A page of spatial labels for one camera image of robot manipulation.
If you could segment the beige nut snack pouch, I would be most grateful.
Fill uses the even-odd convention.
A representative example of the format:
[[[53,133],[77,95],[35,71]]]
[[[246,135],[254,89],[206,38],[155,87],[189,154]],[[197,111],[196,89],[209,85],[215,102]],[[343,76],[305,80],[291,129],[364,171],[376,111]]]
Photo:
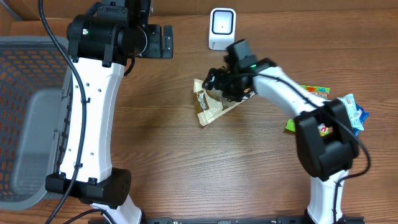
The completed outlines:
[[[202,126],[210,124],[220,116],[244,102],[244,100],[248,100],[255,95],[252,91],[248,93],[248,97],[244,97],[240,102],[228,101],[222,98],[219,90],[207,90],[202,87],[202,84],[202,80],[194,79],[193,97],[195,113],[197,114],[198,120]]]

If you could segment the green Haribo gummy bag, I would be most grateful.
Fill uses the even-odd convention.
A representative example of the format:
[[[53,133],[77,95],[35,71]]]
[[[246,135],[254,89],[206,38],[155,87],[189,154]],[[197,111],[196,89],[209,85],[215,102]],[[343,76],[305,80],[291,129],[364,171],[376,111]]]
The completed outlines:
[[[329,97],[329,93],[330,93],[329,87],[302,85],[302,88],[304,88],[308,92],[313,93],[314,95],[317,95],[323,99],[327,100]],[[285,129],[290,132],[295,132],[295,123],[292,119],[287,121]],[[318,130],[319,130],[320,136],[326,136],[331,131],[331,128],[326,127],[324,124],[320,124],[318,126]]]

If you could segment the light teal snack wrapper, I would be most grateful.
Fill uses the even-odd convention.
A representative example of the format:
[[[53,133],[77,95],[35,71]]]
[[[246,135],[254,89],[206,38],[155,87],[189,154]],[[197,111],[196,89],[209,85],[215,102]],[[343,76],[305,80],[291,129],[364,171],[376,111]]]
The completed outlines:
[[[352,128],[363,131],[364,128],[359,120],[360,115],[358,114],[358,110],[356,109],[354,95],[351,93],[338,99],[344,104],[346,108]]]

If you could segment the blue snack bar wrapper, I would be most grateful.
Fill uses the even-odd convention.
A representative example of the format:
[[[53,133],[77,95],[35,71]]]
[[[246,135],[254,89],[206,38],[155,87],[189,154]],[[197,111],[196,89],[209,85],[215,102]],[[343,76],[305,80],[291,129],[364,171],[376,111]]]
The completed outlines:
[[[358,104],[356,104],[356,109],[357,109],[357,117],[362,127],[361,129],[353,128],[354,134],[358,136],[361,131],[364,131],[364,123],[369,116],[369,112],[364,110],[364,108],[359,106]]]

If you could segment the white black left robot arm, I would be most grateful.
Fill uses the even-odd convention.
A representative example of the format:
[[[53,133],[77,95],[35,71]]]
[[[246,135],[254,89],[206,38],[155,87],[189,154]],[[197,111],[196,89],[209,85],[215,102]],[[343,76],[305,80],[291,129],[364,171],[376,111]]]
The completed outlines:
[[[72,104],[66,150],[48,192],[75,197],[110,223],[143,223],[129,196],[131,173],[113,167],[111,131],[122,79],[136,58],[171,59],[172,26],[150,24],[151,0],[101,1],[68,25],[61,55],[72,71]]]

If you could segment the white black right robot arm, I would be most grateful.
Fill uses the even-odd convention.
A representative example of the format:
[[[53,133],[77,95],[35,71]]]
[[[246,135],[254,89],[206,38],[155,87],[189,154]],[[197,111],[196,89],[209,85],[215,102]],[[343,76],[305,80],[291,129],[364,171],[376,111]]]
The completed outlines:
[[[266,98],[295,124],[298,159],[311,177],[304,223],[343,223],[344,181],[359,154],[346,107],[310,93],[269,58],[257,59],[246,40],[227,47],[225,67],[209,70],[202,86],[233,103],[253,94]]]

